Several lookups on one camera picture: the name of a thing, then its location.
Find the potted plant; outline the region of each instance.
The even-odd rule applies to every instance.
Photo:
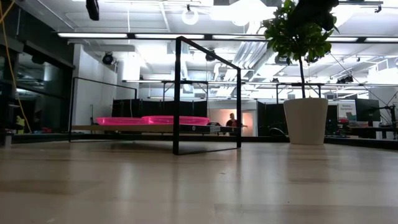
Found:
[[[275,18],[263,21],[268,48],[277,52],[277,58],[287,65],[298,61],[300,65],[302,99],[284,102],[287,127],[291,144],[323,144],[328,100],[305,97],[303,61],[314,62],[330,52],[327,38],[336,29],[336,17],[330,14],[336,0],[320,1],[319,6],[309,0],[301,0],[297,6],[285,0],[283,7],[274,13]]]

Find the speaker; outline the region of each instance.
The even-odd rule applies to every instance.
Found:
[[[44,60],[41,59],[41,58],[38,57],[38,56],[35,56],[35,55],[32,56],[32,62],[33,62],[33,63],[36,63],[36,64],[39,64],[39,65],[44,64]]]
[[[100,20],[100,7],[97,0],[86,0],[86,8],[91,20]]]

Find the desk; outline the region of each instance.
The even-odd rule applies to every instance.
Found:
[[[396,128],[388,127],[388,128],[376,128],[376,127],[365,127],[365,128],[351,128],[352,135],[359,136],[360,138],[369,138],[376,139],[376,132],[381,131],[382,138],[387,138],[387,132],[396,132]]]

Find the pink container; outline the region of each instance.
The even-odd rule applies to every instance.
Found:
[[[97,118],[99,125],[138,125],[146,124],[142,118]]]
[[[142,119],[146,124],[173,124],[173,116],[143,116]],[[194,116],[180,116],[180,124],[191,125],[207,125],[209,118],[194,117]]]

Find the sign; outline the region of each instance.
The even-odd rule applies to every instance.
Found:
[[[219,126],[210,127],[210,132],[220,132],[221,128]]]
[[[338,117],[347,119],[347,113],[351,113],[351,115],[356,115],[355,103],[338,104]]]

